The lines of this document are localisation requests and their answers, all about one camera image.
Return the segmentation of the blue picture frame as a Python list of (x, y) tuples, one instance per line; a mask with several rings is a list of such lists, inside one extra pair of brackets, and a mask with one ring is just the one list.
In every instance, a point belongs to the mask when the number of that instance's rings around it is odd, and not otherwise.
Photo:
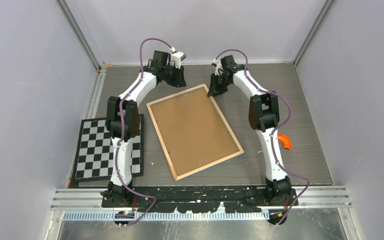
[(201, 84), (146, 104), (175, 181), (245, 152), (208, 92)]

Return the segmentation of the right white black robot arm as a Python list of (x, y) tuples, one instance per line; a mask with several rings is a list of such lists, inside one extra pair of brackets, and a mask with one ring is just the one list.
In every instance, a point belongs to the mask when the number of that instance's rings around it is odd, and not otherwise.
[(265, 161), (264, 198), (271, 205), (279, 205), (291, 193), (292, 185), (284, 169), (279, 146), (279, 99), (275, 92), (263, 88), (243, 64), (237, 64), (232, 55), (215, 58), (210, 76), (209, 97), (224, 94), (229, 85), (237, 86), (249, 99), (248, 122), (256, 131)]

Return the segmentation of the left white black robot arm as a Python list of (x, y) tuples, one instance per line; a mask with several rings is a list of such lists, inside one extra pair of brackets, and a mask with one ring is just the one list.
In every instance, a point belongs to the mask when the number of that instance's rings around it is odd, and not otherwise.
[(139, 105), (159, 83), (166, 82), (176, 88), (185, 87), (183, 60), (186, 54), (154, 51), (136, 80), (119, 96), (107, 101), (105, 127), (113, 146), (113, 171), (107, 190), (101, 193), (102, 207), (128, 207), (138, 195), (132, 189), (132, 162), (134, 138), (140, 134)]

